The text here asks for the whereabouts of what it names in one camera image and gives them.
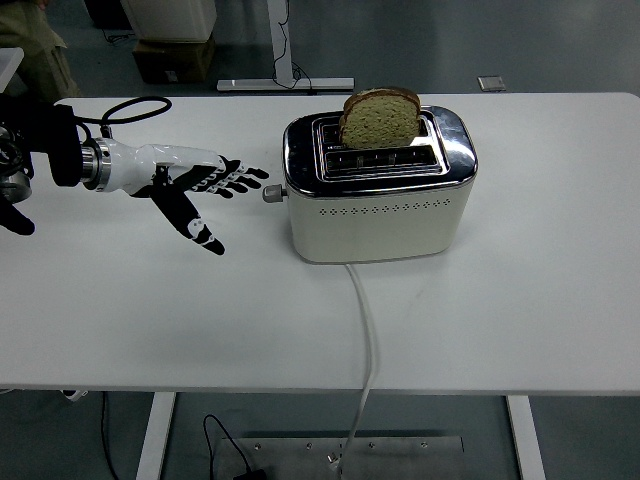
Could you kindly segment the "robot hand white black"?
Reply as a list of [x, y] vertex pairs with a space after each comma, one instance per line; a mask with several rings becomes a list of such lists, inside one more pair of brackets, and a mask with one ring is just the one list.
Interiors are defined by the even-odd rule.
[[189, 192], [235, 195], [261, 188], [269, 174], [238, 159], [211, 150], [147, 144], [129, 147], [106, 139], [108, 168], [97, 188], [122, 190], [134, 198], [149, 198], [183, 237], [204, 249], [223, 255], [225, 247], [211, 232], [187, 197]]

